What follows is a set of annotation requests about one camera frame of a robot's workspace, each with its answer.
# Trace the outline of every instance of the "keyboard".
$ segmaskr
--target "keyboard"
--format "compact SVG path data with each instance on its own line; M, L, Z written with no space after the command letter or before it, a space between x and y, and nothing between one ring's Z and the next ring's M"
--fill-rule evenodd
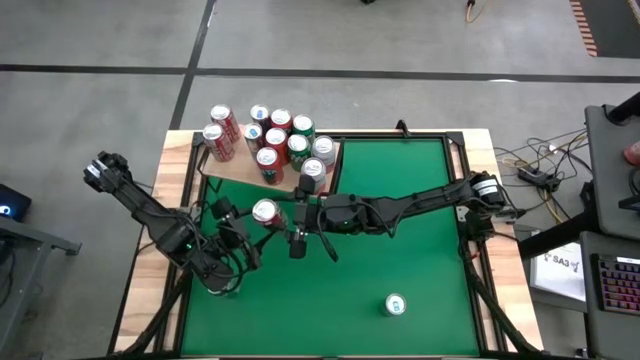
M593 255L600 283L600 308L640 315L640 260L610 255Z

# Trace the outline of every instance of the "metal bracket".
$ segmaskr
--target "metal bracket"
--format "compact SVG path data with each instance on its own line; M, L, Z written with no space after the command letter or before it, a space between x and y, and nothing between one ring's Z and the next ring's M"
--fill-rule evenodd
M402 136L404 136L405 139L411 137L411 132L409 131L409 128L407 128L407 123L402 119L398 120L396 130L402 130Z
M456 216L458 217L459 222L467 222L467 213L469 212L469 208L466 206L456 206Z

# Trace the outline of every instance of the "gray floor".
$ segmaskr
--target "gray floor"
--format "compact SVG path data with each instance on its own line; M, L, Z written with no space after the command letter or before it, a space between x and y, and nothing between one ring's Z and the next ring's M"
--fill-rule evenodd
M494 0L473 25L463 22L464 3L219 0L200 66L640 73L640 61L586 54L568 0ZM0 0L0 63L184 67L204 5ZM33 198L30 224L84 243L77 258L52 256L35 316L22 327L12 357L105 353L140 227L114 199L86 186L82 169L98 151L118 151L140 181L152 183L181 83L182 76L169 75L0 72L0 183ZM320 128L388 128L400 118L414 128L489 128L496 146L513 148L530 136L579 129L586 105L618 103L637 90L616 84L198 76L181 128L201 128L215 103L233 106L247 122L249 107L261 102L309 113ZM577 154L588 161L585 149ZM576 195L589 179L578 171L557 193L570 214L580 211ZM527 188L509 191L518 206L539 202ZM520 223L546 228L553 220L537 209ZM584 346L580 314L535 306L547 350L570 355Z

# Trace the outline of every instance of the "coca-cola can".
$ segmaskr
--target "coca-cola can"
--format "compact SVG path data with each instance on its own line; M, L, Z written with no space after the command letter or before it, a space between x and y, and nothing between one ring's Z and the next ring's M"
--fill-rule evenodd
M270 147L260 149L256 155L256 161L262 177L269 185L278 185L284 179L281 158L280 154Z
M233 150L233 144L229 141L229 137L222 129L222 126L208 124L202 130L202 136L209 152L217 161L225 162L233 159L233 155L236 152Z
M253 105L249 111L251 120L262 127L262 133L266 134L271 129L271 117L269 108L266 105Z
M327 183L327 170L322 161L318 158L309 158L302 164L301 174L309 175L313 178L313 193L321 193Z
M274 148L278 152L282 165L289 163L287 152L287 133L280 128L273 128L267 131L264 137L266 146Z
M277 109L271 113L271 128L279 128L291 134L293 129L293 118L291 112L287 109Z
M287 216L282 208L271 199L259 200L253 205L251 211L253 219L260 225L267 228L287 228Z
M233 111L227 105L216 105L211 109L211 121L222 126L229 136L229 140L235 143L240 139L240 127L233 115Z
M264 147L264 138L262 137L262 128L258 124L249 124L244 126L244 140L251 152L251 156L255 159L258 151Z

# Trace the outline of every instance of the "wooden table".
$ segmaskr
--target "wooden table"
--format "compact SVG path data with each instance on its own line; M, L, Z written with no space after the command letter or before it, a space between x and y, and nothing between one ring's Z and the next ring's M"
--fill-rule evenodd
M363 130L326 130L327 132L357 132ZM394 132L399 130L366 130ZM499 176L498 164L493 152L491 137L487 129L434 129L412 130L412 132L461 131L464 134L467 159L472 171L487 171ZM187 163L191 152L194 131L175 130L167 132L162 157L156 175L153 197L166 207L180 207ZM459 162L454 161L456 174L462 173ZM200 178L196 173L192 186L190 203L197 200ZM496 231L513 235L513 228L504 223L494 224ZM143 232L140 247L150 240ZM487 252L491 263L496 293L500 306L525 338L538 349L542 349L542 339L538 330L529 287L525 278L517 244L508 238L496 236L487 242ZM145 249L134 262L131 282L125 292L122 318L117 323L114 350L124 350L135 341L160 307L167 276L169 261L154 247ZM489 349L496 349L493 338L491 316L482 304L482 317L487 333ZM170 348L174 339L178 304L169 318L163 348Z

